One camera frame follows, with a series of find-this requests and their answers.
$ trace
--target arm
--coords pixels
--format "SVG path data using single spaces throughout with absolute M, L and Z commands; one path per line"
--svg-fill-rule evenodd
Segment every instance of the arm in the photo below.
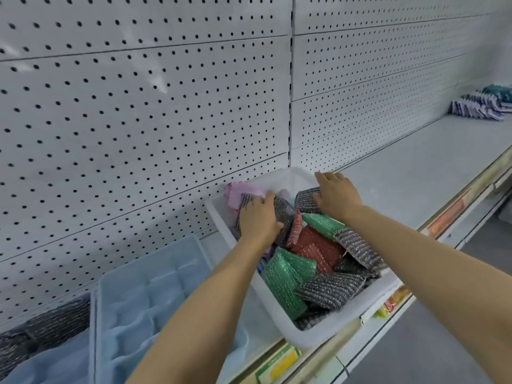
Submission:
M 496 383 L 512 377 L 512 277 L 363 206 L 342 174 L 315 176 L 318 206 L 359 233 Z
M 242 237 L 169 319 L 126 384 L 216 382 L 259 259 L 283 227 L 274 196 L 256 197 L 241 211 Z

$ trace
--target gray floor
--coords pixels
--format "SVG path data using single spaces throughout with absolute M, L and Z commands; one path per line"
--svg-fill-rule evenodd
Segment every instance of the gray floor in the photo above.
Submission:
M 512 274 L 512 225 L 491 218 L 462 251 Z M 347 384 L 492 383 L 418 301 L 349 374 Z

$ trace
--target hand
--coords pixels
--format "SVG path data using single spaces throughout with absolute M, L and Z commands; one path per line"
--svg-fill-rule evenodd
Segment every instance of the hand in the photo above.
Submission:
M 265 199 L 254 197 L 253 201 L 240 210 L 240 241 L 250 242 L 264 251 L 274 242 L 283 223 L 275 218 L 275 194 L 267 191 Z
M 356 188 L 341 173 L 315 173 L 320 193 L 313 194 L 320 210 L 340 222 L 345 222 L 357 206 L 362 206 Z

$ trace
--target forearm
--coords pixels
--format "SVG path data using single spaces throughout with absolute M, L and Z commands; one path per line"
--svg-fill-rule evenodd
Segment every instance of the forearm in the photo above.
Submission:
M 345 218 L 496 382 L 512 372 L 512 277 L 359 206 Z
M 215 383 L 262 252 L 241 240 L 172 316 L 127 384 Z

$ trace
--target left hand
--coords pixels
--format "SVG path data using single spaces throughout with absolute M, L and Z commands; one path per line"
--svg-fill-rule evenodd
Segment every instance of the left hand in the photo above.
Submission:
M 240 210 L 240 241 L 257 245 L 264 251 L 274 242 L 283 223 L 275 218 L 273 191 L 267 191 L 265 199 L 254 197 L 253 201 Z

